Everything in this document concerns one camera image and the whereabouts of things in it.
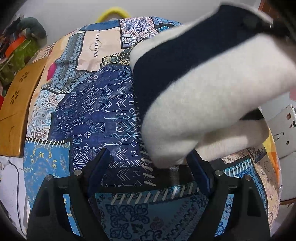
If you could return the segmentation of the white and navy knit sweater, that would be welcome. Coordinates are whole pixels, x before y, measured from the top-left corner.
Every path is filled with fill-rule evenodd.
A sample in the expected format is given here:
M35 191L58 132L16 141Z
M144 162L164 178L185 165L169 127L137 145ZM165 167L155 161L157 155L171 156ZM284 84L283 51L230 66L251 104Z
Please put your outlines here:
M263 143L259 107L295 86L295 6L274 20L244 6L214 12L138 43L130 53L142 139L158 168Z

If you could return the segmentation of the blue patchwork bed cover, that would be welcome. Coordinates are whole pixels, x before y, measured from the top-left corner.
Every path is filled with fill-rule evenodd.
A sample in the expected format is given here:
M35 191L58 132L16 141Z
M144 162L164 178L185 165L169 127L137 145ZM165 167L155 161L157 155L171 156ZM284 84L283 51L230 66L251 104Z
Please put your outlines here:
M47 175L70 176L107 148L113 160L89 203L108 240L189 240L208 198L187 157L169 168L152 163L130 67L138 43L179 25L155 16L126 18L88 25L69 37L28 129L23 167L31 209ZM245 156L264 186L271 229L278 182L263 143L218 159L228 164Z

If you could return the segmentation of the yellow foam tube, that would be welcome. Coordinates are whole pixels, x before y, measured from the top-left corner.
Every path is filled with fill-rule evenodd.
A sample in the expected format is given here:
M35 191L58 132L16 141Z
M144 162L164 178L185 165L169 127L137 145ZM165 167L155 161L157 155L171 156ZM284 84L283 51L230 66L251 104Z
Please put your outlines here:
M118 6L113 6L105 10L96 20L96 23L102 23L105 21L108 21L112 18L115 19L124 19L124 18L130 18L130 13Z

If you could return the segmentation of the orange box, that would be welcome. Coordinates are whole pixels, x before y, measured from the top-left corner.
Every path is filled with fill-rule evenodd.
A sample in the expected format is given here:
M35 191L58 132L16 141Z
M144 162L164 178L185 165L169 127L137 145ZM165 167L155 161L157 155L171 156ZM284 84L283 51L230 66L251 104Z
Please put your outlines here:
M5 51L5 56L9 57L11 55L11 53L13 53L13 51L15 51L15 49L18 48L19 45L21 45L25 40L26 40L25 36L18 37L18 39L16 39L14 42L12 42L9 45L9 47Z

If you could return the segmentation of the grey stuffed toy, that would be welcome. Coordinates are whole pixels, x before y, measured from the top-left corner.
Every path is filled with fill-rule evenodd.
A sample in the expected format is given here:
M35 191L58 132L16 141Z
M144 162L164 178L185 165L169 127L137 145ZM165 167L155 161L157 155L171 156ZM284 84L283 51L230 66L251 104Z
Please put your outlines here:
M25 31L26 37L33 37L36 39L45 39L47 33L44 27L39 23L36 18L27 17L20 20L17 25L18 30Z

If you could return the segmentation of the white cabinet with stickers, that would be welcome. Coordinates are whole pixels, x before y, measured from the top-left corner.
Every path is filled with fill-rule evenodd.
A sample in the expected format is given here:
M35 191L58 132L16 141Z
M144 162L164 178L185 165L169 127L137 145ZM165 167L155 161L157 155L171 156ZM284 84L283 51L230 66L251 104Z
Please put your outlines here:
M279 158L286 157L295 152L295 121L295 107L289 104L267 122Z

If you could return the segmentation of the green patterned bag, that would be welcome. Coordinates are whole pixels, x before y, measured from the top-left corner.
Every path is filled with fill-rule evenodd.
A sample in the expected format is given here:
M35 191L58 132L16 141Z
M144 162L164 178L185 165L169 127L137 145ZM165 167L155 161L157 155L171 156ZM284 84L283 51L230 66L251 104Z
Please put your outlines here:
M1 60L1 84L3 86L9 85L15 75L26 66L38 50L37 41L33 38L26 38L9 57L6 57L4 53L4 60Z

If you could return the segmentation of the wooden lap desk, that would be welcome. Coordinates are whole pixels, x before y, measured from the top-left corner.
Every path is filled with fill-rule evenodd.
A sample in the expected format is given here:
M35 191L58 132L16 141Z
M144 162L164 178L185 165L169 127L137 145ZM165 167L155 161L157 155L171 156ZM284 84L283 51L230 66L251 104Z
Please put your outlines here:
M2 156L23 155L29 106L46 62L47 58L44 58L26 66L11 82L1 106L0 154Z

